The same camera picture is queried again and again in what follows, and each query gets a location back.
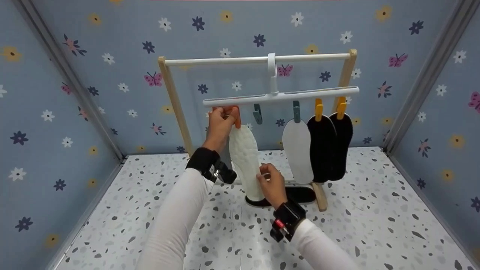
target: white horizontal bar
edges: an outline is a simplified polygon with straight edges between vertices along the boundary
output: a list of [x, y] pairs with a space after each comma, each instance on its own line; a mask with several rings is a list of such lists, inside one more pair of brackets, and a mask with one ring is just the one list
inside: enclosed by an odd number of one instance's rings
[[[349, 53], [304, 54], [275, 56], [275, 61], [313, 61], [313, 60], [341, 60], [350, 58]], [[266, 56], [234, 57], [234, 58], [204, 58], [165, 60], [167, 66], [215, 65], [215, 64], [246, 64], [266, 63]]]
[[254, 103], [275, 103], [288, 100], [302, 100], [310, 98], [331, 98], [331, 97], [343, 97], [350, 94], [360, 92], [358, 86], [347, 86], [327, 89], [315, 89], [296, 92], [285, 92], [266, 95], [253, 95], [235, 98], [212, 98], [204, 99], [203, 105], [205, 107], [221, 107], [229, 105], [245, 105]]

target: drying rack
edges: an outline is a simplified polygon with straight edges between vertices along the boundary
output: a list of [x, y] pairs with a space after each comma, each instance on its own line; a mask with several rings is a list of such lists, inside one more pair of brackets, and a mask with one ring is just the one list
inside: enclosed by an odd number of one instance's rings
[[[274, 103], [282, 101], [297, 102], [301, 99], [315, 98], [315, 117], [319, 119], [322, 115], [323, 105], [321, 98], [335, 97], [332, 113], [338, 112], [343, 115], [346, 109], [345, 96], [358, 93], [360, 90], [357, 86], [348, 86], [350, 77], [357, 59], [357, 50], [350, 49], [348, 53], [331, 53], [331, 54], [307, 54], [307, 55], [283, 55], [276, 56], [275, 53], [269, 53], [268, 56], [263, 57], [237, 57], [237, 58], [206, 58], [206, 59], [181, 59], [181, 60], [166, 60], [161, 56], [158, 58], [158, 66], [163, 75], [165, 87], [167, 88], [168, 96], [180, 128], [183, 143], [189, 156], [194, 152], [192, 139], [188, 130], [185, 115], [181, 108], [180, 99], [173, 82], [170, 67], [171, 66], [194, 66], [194, 65], [219, 65], [219, 64], [248, 64], [248, 63], [267, 63], [268, 75], [270, 80], [270, 91], [264, 95], [253, 95], [234, 98], [213, 98], [205, 99], [203, 105], [205, 107], [220, 107], [228, 105], [245, 105], [259, 103]], [[281, 93], [277, 89], [277, 66], [276, 61], [329, 61], [329, 60], [344, 60], [340, 81], [337, 88], [328, 89], [314, 89], [307, 91], [295, 91]], [[315, 192], [318, 209], [325, 211], [328, 203], [325, 192], [320, 184], [311, 183]]]

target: floral wallpaper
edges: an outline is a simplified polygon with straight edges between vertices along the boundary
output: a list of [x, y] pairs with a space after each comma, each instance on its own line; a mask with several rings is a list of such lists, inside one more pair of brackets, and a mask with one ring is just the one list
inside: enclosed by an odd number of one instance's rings
[[480, 263], [480, 11], [417, 113], [395, 157]]
[[[379, 146], [395, 120], [454, 1], [61, 1], [39, 9], [88, 88], [122, 151], [184, 150], [157, 58], [218, 58], [358, 50], [347, 98], [351, 146]], [[279, 62], [280, 91], [335, 87], [342, 61]], [[194, 146], [205, 137], [206, 98], [268, 91], [265, 64], [172, 67]], [[333, 99], [325, 99], [325, 113]], [[260, 149], [281, 148], [291, 102], [240, 107]], [[300, 102], [304, 121], [314, 101]]]
[[43, 269], [119, 161], [11, 1], [0, 25], [1, 268]]

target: white sleeve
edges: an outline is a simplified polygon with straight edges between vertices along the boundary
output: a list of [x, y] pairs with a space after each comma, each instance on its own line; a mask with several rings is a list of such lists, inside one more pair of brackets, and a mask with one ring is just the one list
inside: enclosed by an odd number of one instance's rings
[[183, 270], [188, 236], [213, 185], [199, 171], [185, 170], [155, 217], [137, 270]]
[[358, 270], [352, 258], [310, 220], [303, 220], [290, 242], [314, 270]]

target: terrazzo floor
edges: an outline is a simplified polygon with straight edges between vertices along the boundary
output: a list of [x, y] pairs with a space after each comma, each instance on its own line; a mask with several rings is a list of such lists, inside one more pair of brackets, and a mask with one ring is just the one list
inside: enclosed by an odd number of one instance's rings
[[[259, 159], [292, 179], [283, 151], [261, 151]], [[134, 269], [186, 163], [186, 154], [130, 156], [58, 269]], [[362, 269], [474, 269], [380, 148], [350, 148], [347, 171], [325, 183], [327, 211], [304, 207]], [[312, 269], [285, 240], [270, 237], [272, 217], [272, 209], [245, 203], [240, 183], [216, 184], [190, 235], [184, 268]]]

